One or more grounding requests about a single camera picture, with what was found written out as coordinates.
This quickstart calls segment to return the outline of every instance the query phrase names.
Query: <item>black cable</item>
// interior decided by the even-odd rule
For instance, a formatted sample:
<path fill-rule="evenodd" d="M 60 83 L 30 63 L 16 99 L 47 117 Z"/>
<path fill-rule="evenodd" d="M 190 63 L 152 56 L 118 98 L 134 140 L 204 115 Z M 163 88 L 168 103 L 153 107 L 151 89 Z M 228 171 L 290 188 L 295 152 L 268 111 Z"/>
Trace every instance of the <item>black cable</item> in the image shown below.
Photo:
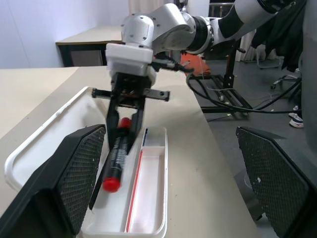
<path fill-rule="evenodd" d="M 185 68 L 184 66 L 178 64 L 178 63 L 173 63 L 174 66 L 170 66 L 167 63 L 161 63 L 161 62 L 155 62 L 153 61 L 151 63 L 151 66 L 156 70 L 159 71 L 161 68 L 167 69 L 167 70 L 172 70 L 172 71 L 182 71 L 184 73 L 191 73 L 194 71 L 192 68 Z"/>
<path fill-rule="evenodd" d="M 204 96 L 203 94 L 199 93 L 197 90 L 195 90 L 195 89 L 191 86 L 191 84 L 190 84 L 190 82 L 189 82 L 189 78 L 190 78 L 191 76 L 193 76 L 194 79 L 197 81 L 197 83 L 200 85 L 200 87 L 202 88 L 202 90 L 203 90 L 204 93 L 205 93 L 205 96 Z M 209 96 L 209 94 L 208 94 L 206 88 L 204 87 L 204 85 L 203 85 L 193 74 L 188 74 L 188 75 L 187 75 L 187 77 L 186 77 L 186 84 L 188 85 L 188 87 L 189 87 L 194 93 L 196 93 L 197 95 L 201 96 L 202 98 L 205 98 L 205 99 L 211 101 L 211 102 L 214 103 L 216 106 L 230 108 L 230 109 L 233 110 L 233 112 L 241 112 L 241 113 L 263 113 L 263 114 L 284 114 L 284 113 L 299 113 L 299 112 L 301 112 L 301 110 L 297 110 L 297 111 L 293 111 L 293 110 L 292 110 L 292 111 L 276 111 L 276 112 L 275 112 L 275 111 L 273 111 L 273 112 L 270 111 L 270 112 L 268 112 L 268 111 L 261 111 L 261 110 L 257 110 L 257 109 L 248 109 L 248 108 L 243 108 L 243 107 L 236 107 L 236 106 L 228 105 L 228 104 L 223 103 L 223 102 L 219 102 L 219 101 L 217 101 L 217 100 L 212 99 L 212 98 Z"/>
<path fill-rule="evenodd" d="M 257 105 L 254 106 L 253 108 L 259 107 L 259 106 L 261 106 L 263 103 L 265 103 L 265 102 L 267 102 L 267 101 L 270 101 L 270 100 L 271 100 L 271 98 L 265 99 L 264 101 L 260 102 L 259 104 L 257 104 Z"/>
<path fill-rule="evenodd" d="M 228 118 L 228 117 L 230 117 L 230 116 L 231 116 L 231 114 L 230 114 L 230 115 L 228 115 L 228 116 L 225 116 L 225 117 L 220 117 L 220 118 L 209 119 L 209 120 L 207 120 L 207 122 L 211 122 L 211 121 L 214 121 L 214 120 L 219 120 L 219 119 L 223 119 L 223 118 Z"/>
<path fill-rule="evenodd" d="M 179 64 L 178 62 L 176 62 L 173 58 L 167 56 L 167 55 L 163 55 L 162 58 L 165 58 L 169 61 L 172 61 L 174 64 L 175 64 L 175 67 L 180 67 L 178 68 L 178 70 L 180 71 L 183 71 L 183 72 L 188 72 L 188 69 L 183 67 L 181 64 Z M 190 85 L 190 82 L 189 82 L 189 77 L 193 76 L 194 79 L 198 82 L 198 84 L 200 85 L 200 87 L 202 88 L 202 90 L 204 91 L 205 95 L 202 95 L 201 93 L 197 92 L 191 85 Z M 292 89 L 294 89 L 298 84 L 301 83 L 301 81 L 297 81 L 294 85 L 292 85 L 289 89 L 287 89 L 285 92 L 283 92 L 281 95 L 279 95 L 278 97 L 276 97 L 273 101 L 265 104 L 264 106 L 260 107 L 260 108 L 257 108 L 257 109 L 248 109 L 248 108 L 243 108 L 243 107 L 237 107 L 237 106 L 232 106 L 232 105 L 228 105 L 228 104 L 225 104 L 223 102 L 219 102 L 217 100 L 213 100 L 205 86 L 201 83 L 201 81 L 199 81 L 194 74 L 188 74 L 187 77 L 186 77 L 186 83 L 188 85 L 188 87 L 193 91 L 195 92 L 197 95 L 201 96 L 202 98 L 205 98 L 209 101 L 211 101 L 212 103 L 214 103 L 216 106 L 219 106 L 219 107 L 226 107 L 226 108 L 230 108 L 232 109 L 233 111 L 235 112 L 242 112 L 242 113 L 264 113 L 264 114 L 284 114 L 284 113 L 299 113 L 301 112 L 301 110 L 297 110 L 297 111 L 261 111 L 262 109 L 264 108 L 267 108 L 268 106 L 272 105 L 273 103 L 275 103 L 277 100 L 279 100 L 280 98 L 282 98 L 283 96 L 285 96 L 287 93 L 289 93 Z"/>
<path fill-rule="evenodd" d="M 250 98 L 249 97 L 244 97 L 244 98 L 248 99 L 248 101 L 256 101 L 256 100 L 267 99 L 267 98 L 269 98 L 269 100 L 271 100 L 272 97 L 279 96 L 279 95 L 280 95 L 279 93 L 274 93 L 274 94 L 269 94 L 269 95 L 266 95 L 266 96 L 263 96 L 263 97 L 258 97 L 258 98 L 253 98 L 253 97 L 250 97 Z"/>
<path fill-rule="evenodd" d="M 281 95 L 279 95 L 278 97 L 276 97 L 274 100 L 272 100 L 271 102 L 269 102 L 268 104 L 265 104 L 264 106 L 260 107 L 260 108 L 256 108 L 256 110 L 262 110 L 270 105 L 272 105 L 273 103 L 275 103 L 277 100 L 279 100 L 280 98 L 282 98 L 284 95 L 288 94 L 290 91 L 292 91 L 295 87 L 297 87 L 297 85 L 299 85 L 302 81 L 298 80 L 296 83 L 294 83 L 291 87 L 289 87 L 289 89 L 287 89 L 284 93 L 282 93 Z"/>

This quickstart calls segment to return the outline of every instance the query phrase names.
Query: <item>black jacket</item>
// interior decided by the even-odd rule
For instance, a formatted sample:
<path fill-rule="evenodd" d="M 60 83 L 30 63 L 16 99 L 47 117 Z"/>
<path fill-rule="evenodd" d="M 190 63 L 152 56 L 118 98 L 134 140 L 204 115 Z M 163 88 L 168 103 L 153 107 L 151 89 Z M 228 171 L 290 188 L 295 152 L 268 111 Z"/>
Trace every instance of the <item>black jacket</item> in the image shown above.
<path fill-rule="evenodd" d="M 298 68 L 303 51 L 303 22 L 306 0 L 297 0 L 289 9 L 279 12 L 274 18 L 257 29 L 251 46 L 265 44 L 265 53 L 276 49 L 278 56 L 284 56 L 282 68 L 291 72 Z"/>

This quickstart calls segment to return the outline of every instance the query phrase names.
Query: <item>black metal stand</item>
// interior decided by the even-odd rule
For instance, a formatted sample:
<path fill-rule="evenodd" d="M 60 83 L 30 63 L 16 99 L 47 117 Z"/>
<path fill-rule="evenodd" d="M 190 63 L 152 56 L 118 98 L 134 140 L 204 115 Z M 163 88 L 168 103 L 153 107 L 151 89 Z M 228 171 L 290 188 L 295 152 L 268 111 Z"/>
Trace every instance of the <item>black metal stand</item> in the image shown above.
<path fill-rule="evenodd" d="M 234 50 L 229 55 L 227 60 L 227 69 L 224 77 L 221 75 L 204 75 L 204 79 L 212 79 L 216 85 L 216 89 L 226 89 L 223 91 L 214 91 L 218 98 L 222 95 L 226 101 L 228 101 L 232 106 L 243 107 L 247 109 L 252 109 L 252 106 L 235 90 L 233 89 L 234 83 L 234 62 L 236 58 L 236 51 L 240 46 L 240 41 L 237 41 Z M 197 79 L 203 79 L 202 76 L 196 76 Z M 235 113 L 234 109 L 214 106 L 214 107 L 201 107 L 203 113 Z"/>

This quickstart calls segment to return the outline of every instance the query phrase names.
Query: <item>sneaker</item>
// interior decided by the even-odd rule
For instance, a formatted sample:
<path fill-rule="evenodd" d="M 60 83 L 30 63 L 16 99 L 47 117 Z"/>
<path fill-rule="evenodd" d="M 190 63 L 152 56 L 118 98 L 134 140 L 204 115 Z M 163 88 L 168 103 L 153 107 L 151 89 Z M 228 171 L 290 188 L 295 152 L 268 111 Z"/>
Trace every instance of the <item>sneaker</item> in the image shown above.
<path fill-rule="evenodd" d="M 295 128 L 304 128 L 303 119 L 301 119 L 297 114 L 291 119 L 289 124 Z"/>
<path fill-rule="evenodd" d="M 294 110 L 294 111 L 298 110 L 298 106 L 295 105 L 295 107 L 293 108 L 293 110 Z M 297 116 L 296 113 L 289 113 L 288 115 L 289 115 L 290 118 L 294 118 L 295 116 Z"/>
<path fill-rule="evenodd" d="M 289 113 L 288 116 L 289 116 L 290 118 L 294 118 L 295 116 L 297 116 L 297 114 L 296 114 L 296 113 Z"/>

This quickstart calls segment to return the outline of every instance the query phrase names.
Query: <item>white wall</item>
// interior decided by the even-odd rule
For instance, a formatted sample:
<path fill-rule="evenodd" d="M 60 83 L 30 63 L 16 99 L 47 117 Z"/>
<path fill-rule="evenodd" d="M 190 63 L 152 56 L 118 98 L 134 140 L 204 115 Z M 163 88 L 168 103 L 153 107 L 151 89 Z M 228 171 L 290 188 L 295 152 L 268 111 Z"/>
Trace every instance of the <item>white wall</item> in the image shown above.
<path fill-rule="evenodd" d="M 129 0 L 108 0 L 111 25 L 119 26 L 129 15 Z"/>
<path fill-rule="evenodd" d="M 111 24 L 108 3 L 0 0 L 0 68 L 62 66 L 55 42 L 98 25 Z"/>
<path fill-rule="evenodd" d="M 208 17 L 209 2 L 209 0 L 188 0 L 189 14 Z"/>
<path fill-rule="evenodd" d="M 164 0 L 130 0 L 130 12 L 150 13 L 164 5 Z"/>

